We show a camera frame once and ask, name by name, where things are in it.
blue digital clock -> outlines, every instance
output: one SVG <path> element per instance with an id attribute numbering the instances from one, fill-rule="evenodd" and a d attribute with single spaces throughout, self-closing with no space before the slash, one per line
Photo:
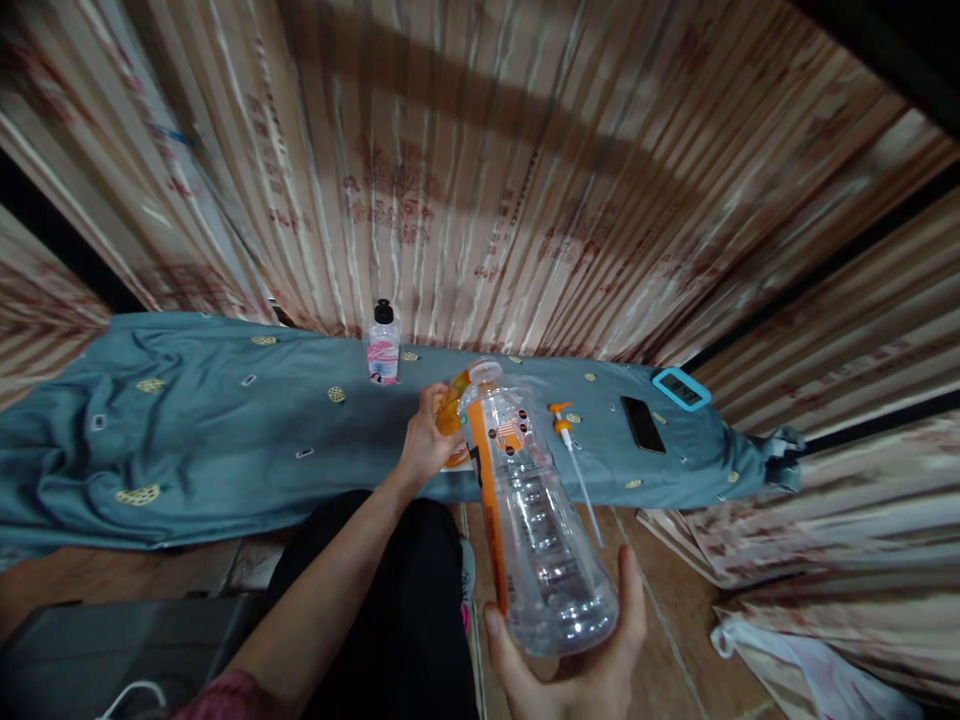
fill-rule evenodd
<path id="1" fill-rule="evenodd" d="M 680 368 L 667 368 L 654 375 L 653 384 L 687 412 L 710 403 L 710 391 Z"/>

small bottle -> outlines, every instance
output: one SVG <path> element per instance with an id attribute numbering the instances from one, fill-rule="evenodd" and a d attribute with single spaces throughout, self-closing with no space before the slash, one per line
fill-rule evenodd
<path id="1" fill-rule="evenodd" d="M 403 337 L 400 322 L 393 315 L 390 301 L 381 298 L 373 310 L 373 322 L 367 328 L 367 371 L 370 382 L 396 385 Z"/>
<path id="2" fill-rule="evenodd" d="M 620 604 L 533 419 L 533 394 L 481 358 L 460 398 L 477 463 L 497 602 L 530 655 L 570 655 L 610 636 Z"/>

striped curtain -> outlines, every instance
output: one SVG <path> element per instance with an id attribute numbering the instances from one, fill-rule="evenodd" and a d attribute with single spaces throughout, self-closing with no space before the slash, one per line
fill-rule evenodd
<path id="1" fill-rule="evenodd" d="M 960 388 L 960 190 L 694 375 L 741 432 L 808 439 Z"/>
<path id="2" fill-rule="evenodd" d="M 110 313 L 0 207 L 0 410 L 52 380 L 104 332 Z"/>
<path id="3" fill-rule="evenodd" d="M 256 268 L 114 2 L 16 3 L 2 147 L 150 310 L 270 322 Z"/>
<path id="4" fill-rule="evenodd" d="M 638 519 L 711 582 L 960 562 L 960 411 L 801 461 L 803 492 Z"/>
<path id="5" fill-rule="evenodd" d="M 905 567 L 794 578 L 738 595 L 716 611 L 721 621 L 743 620 L 761 630 L 820 640 L 878 680 L 946 706 L 951 712 L 943 717 L 955 717 L 958 570 L 958 565 Z M 738 650 L 788 717 L 824 717 L 810 712 L 816 704 L 811 695 L 804 698 L 802 686 L 796 691 L 797 668 L 771 662 L 756 650 Z"/>
<path id="6" fill-rule="evenodd" d="M 801 466 L 798 496 L 637 518 L 711 582 L 742 590 L 715 608 L 721 620 L 816 638 L 908 695 L 960 701 L 960 411 Z M 790 717 L 810 711 L 796 668 L 741 655 Z"/>
<path id="7" fill-rule="evenodd" d="M 785 0 L 43 0 L 0 142 L 153 309 L 669 362 L 956 149 Z"/>

sleeve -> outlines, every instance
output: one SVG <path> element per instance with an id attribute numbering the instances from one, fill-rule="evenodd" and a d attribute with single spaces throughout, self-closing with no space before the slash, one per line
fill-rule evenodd
<path id="1" fill-rule="evenodd" d="M 268 700 L 251 675 L 231 670 L 207 685 L 173 720 L 267 720 L 273 717 Z"/>

floor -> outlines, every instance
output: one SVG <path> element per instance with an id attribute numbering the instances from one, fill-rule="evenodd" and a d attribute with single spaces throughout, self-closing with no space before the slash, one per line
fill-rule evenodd
<path id="1" fill-rule="evenodd" d="M 452 505 L 450 510 L 477 557 L 476 618 L 477 609 L 493 601 L 495 594 L 483 513 L 475 503 Z M 583 519 L 589 527 L 586 516 Z M 710 645 L 710 606 L 717 600 L 717 589 L 651 535 L 632 511 L 597 508 L 597 521 L 605 546 L 599 554 L 611 577 L 617 575 L 618 546 L 630 543 L 648 590 L 649 633 L 633 676 L 630 717 L 783 718 L 743 662 L 737 657 L 723 660 Z M 41 605 L 262 590 L 290 535 L 281 531 L 228 540 L 175 555 L 63 548 L 24 561 L 0 575 L 0 643 Z M 470 645 L 481 718 L 509 718 L 506 698 L 489 667 L 483 623 L 473 623 Z M 549 677 L 556 661 L 535 659 L 531 666 L 541 677 Z"/>

